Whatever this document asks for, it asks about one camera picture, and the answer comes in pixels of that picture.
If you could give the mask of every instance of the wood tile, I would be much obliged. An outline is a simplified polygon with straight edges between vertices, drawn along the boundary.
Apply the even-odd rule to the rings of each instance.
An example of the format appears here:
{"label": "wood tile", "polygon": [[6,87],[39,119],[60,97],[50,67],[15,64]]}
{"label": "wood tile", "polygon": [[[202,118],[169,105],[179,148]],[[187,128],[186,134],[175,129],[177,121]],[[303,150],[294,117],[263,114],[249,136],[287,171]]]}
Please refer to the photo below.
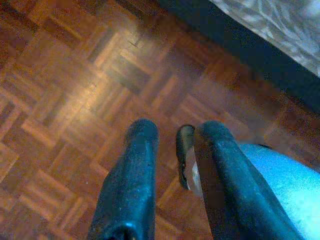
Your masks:
{"label": "wood tile", "polygon": [[180,125],[224,123],[320,172],[320,120],[154,0],[11,0],[0,9],[0,230],[84,239],[128,126],[156,123],[156,239],[212,239],[180,186]]}

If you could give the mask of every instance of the patterned fabric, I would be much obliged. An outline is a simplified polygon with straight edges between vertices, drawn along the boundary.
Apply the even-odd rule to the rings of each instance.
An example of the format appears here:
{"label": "patterned fabric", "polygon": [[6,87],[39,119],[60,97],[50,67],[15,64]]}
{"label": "patterned fabric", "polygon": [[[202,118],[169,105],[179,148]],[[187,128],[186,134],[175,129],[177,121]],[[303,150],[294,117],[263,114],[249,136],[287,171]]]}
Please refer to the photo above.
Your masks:
{"label": "patterned fabric", "polygon": [[319,0],[210,0],[320,77]]}

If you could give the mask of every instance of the parquet floor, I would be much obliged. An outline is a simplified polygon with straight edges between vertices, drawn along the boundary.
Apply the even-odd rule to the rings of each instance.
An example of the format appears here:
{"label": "parquet floor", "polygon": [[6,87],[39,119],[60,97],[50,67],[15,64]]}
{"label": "parquet floor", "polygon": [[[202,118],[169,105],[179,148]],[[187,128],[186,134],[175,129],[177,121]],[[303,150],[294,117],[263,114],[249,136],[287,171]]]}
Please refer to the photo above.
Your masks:
{"label": "parquet floor", "polygon": [[141,117],[160,132],[157,240],[211,239],[179,185],[182,124],[222,121],[320,172],[319,117],[152,0],[11,0],[0,17],[2,238],[84,239]]}

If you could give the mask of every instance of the wooden floor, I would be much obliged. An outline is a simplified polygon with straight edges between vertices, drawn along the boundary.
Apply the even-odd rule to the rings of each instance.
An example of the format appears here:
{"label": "wooden floor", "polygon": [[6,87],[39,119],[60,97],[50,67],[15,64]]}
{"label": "wooden floor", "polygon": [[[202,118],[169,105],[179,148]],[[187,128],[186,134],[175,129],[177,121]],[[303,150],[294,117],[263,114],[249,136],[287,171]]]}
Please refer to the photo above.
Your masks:
{"label": "wooden floor", "polygon": [[160,144],[156,239],[211,239],[178,181],[182,124],[226,124],[320,172],[320,120],[151,0],[11,0],[0,10],[0,233],[84,239],[133,120]]}

